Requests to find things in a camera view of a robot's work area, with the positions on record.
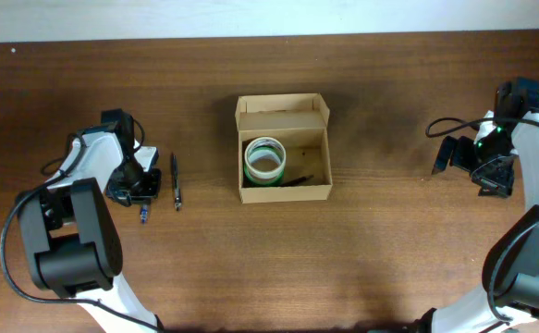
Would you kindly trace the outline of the blue pen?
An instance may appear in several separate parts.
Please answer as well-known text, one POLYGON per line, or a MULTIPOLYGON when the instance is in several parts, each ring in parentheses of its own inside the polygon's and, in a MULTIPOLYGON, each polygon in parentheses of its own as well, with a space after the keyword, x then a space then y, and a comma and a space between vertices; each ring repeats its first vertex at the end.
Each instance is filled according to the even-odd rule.
POLYGON ((143 204, 140 209, 140 221, 143 225, 147 223, 149 214, 150 214, 150 205, 143 204))

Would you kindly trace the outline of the dark grey pen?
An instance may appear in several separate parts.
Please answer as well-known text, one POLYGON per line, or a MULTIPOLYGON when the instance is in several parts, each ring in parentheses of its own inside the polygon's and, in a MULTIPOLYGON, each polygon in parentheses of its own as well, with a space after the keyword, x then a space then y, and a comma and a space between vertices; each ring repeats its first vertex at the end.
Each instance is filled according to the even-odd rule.
POLYGON ((182 195, 178 182, 178 161, 175 154, 171 154, 171 173, 174 191, 174 205, 176 211, 179 212, 182 207, 182 195))

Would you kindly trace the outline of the black pen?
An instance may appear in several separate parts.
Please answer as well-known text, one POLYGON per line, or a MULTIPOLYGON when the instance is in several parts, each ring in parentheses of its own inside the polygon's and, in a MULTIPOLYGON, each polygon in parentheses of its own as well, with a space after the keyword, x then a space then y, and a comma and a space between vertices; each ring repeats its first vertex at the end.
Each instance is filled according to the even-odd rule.
POLYGON ((298 185, 302 184, 303 182, 305 182, 307 180, 311 180, 311 179, 313 179, 313 175, 302 176, 302 177, 299 177, 299 178, 296 178, 296 179, 293 179, 293 180, 282 183, 281 187, 298 186, 298 185))

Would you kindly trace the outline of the brown cardboard box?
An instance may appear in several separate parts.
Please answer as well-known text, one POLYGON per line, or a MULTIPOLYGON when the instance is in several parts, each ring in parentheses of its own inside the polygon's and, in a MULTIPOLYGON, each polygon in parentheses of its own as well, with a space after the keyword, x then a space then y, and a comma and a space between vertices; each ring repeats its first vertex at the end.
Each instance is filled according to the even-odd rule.
POLYGON ((319 93, 241 96, 235 111, 241 201, 327 199, 333 186, 329 117, 330 109, 319 93), (281 187, 307 175, 313 179, 281 187))

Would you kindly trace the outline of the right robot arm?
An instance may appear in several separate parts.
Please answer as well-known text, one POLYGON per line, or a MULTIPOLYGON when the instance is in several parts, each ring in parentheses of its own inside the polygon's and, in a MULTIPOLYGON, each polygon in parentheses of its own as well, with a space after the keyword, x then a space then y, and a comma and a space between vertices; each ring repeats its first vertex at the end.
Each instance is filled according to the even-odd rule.
POLYGON ((430 309, 408 332, 507 332, 539 321, 539 82, 516 78, 499 85, 484 117, 459 120, 475 138, 442 138, 433 173, 466 171, 482 196, 508 198, 521 166, 525 214, 492 247, 481 283, 447 307, 430 309))

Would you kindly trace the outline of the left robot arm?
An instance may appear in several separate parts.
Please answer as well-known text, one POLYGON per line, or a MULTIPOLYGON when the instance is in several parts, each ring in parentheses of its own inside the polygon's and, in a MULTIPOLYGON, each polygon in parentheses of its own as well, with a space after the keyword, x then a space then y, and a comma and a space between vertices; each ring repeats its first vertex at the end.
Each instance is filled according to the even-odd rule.
POLYGON ((44 184, 22 192, 17 220, 33 284, 53 303, 77 304, 107 332, 161 332, 122 274, 123 251, 106 200, 147 209, 157 198, 158 151, 135 137, 142 127, 121 109, 68 137, 62 164, 44 184))

